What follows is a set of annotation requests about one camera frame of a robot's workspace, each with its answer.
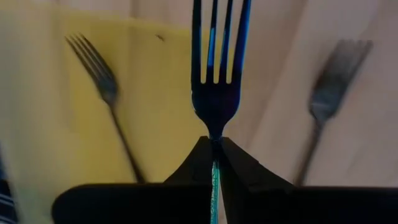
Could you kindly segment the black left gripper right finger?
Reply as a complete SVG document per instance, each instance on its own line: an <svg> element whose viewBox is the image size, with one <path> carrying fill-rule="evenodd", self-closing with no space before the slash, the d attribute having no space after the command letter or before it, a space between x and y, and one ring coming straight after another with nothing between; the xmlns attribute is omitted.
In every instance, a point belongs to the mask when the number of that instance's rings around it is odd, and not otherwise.
<svg viewBox="0 0 398 224"><path fill-rule="evenodd" d="M398 224L398 188L296 187L223 138L228 224Z"/></svg>

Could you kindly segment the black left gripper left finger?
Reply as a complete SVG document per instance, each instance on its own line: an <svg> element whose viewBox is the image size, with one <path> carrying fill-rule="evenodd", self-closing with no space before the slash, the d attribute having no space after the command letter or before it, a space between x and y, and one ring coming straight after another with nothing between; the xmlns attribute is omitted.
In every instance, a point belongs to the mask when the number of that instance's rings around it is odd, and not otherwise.
<svg viewBox="0 0 398 224"><path fill-rule="evenodd" d="M54 224L210 224L211 143L198 139L164 182L85 184L60 194Z"/></svg>

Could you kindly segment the iridescent blue fork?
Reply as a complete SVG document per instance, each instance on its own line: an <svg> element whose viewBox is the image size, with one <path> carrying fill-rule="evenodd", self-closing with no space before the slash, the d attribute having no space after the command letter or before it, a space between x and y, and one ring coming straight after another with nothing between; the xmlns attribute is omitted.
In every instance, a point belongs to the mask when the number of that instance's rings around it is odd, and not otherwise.
<svg viewBox="0 0 398 224"><path fill-rule="evenodd" d="M218 224L218 202L220 188L220 152L223 130L236 114L241 97L246 43L248 39L251 0L243 0L239 18L238 34L234 50L231 81L226 81L228 71L229 38L231 33L233 0L228 0L226 20L221 48L218 83L213 81L215 71L216 25L218 0L213 0L211 26L206 63L206 80L201 82L201 0L193 0L192 15L192 59L191 90L196 115L203 121L209 132L211 144L211 199L210 224Z"/></svg>

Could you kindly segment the yellow plastic bin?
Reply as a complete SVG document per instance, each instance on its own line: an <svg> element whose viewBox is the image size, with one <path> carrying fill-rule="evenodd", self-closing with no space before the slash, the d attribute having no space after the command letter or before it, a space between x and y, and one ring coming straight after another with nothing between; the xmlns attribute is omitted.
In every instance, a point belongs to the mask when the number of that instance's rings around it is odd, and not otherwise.
<svg viewBox="0 0 398 224"><path fill-rule="evenodd" d="M20 224L53 224L58 195L133 183L111 115L67 44L84 35L119 84L116 114L151 182L207 133L190 87L191 31L34 0L0 0L0 155Z"/></svg>

